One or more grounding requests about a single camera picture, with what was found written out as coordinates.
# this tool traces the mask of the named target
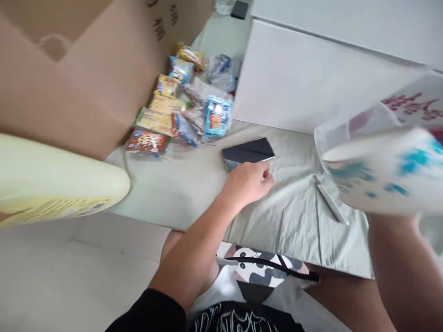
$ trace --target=printed label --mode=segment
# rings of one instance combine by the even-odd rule
[[[109,206],[110,198],[38,197],[0,202],[0,226],[85,216]]]

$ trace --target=blue print on container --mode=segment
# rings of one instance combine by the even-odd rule
[[[367,191],[366,196],[368,196],[369,198],[377,198],[377,194],[373,193],[372,191]]]
[[[364,163],[347,164],[343,168],[328,167],[329,172],[335,178],[338,189],[342,192],[348,193],[350,188],[358,184],[360,180],[367,182],[374,182],[375,176],[371,169]]]
[[[398,174],[406,176],[409,174],[418,174],[423,167],[431,166],[431,158],[424,150],[414,148],[400,157],[400,167]]]
[[[387,185],[385,185],[383,187],[383,189],[386,190],[387,192],[390,192],[390,193],[398,192],[398,193],[402,194],[403,196],[409,196],[409,193],[406,189],[404,189],[394,183],[388,183]]]
[[[431,141],[431,148],[432,148],[432,150],[434,150],[435,153],[443,154],[443,146],[441,145],[441,143],[439,141],[432,140]]]

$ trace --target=shorts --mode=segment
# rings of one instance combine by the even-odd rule
[[[219,260],[219,263],[229,265],[221,267],[212,286],[195,300],[188,317],[190,320],[197,317],[201,311],[219,302],[246,302],[234,276],[238,262]],[[289,313],[294,321],[300,323],[307,332],[349,332],[350,329],[346,325],[303,290],[315,284],[315,282],[289,276],[262,304]]]

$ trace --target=yellow container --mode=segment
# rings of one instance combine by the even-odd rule
[[[85,216],[123,199],[127,173],[92,158],[0,134],[0,226]]]

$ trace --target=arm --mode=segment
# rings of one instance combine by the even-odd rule
[[[383,305],[398,331],[443,331],[443,270],[419,217],[368,215],[369,251]]]
[[[149,288],[168,295],[188,313],[227,227],[244,206],[266,195],[273,183],[268,162],[236,167],[211,206],[166,255]]]

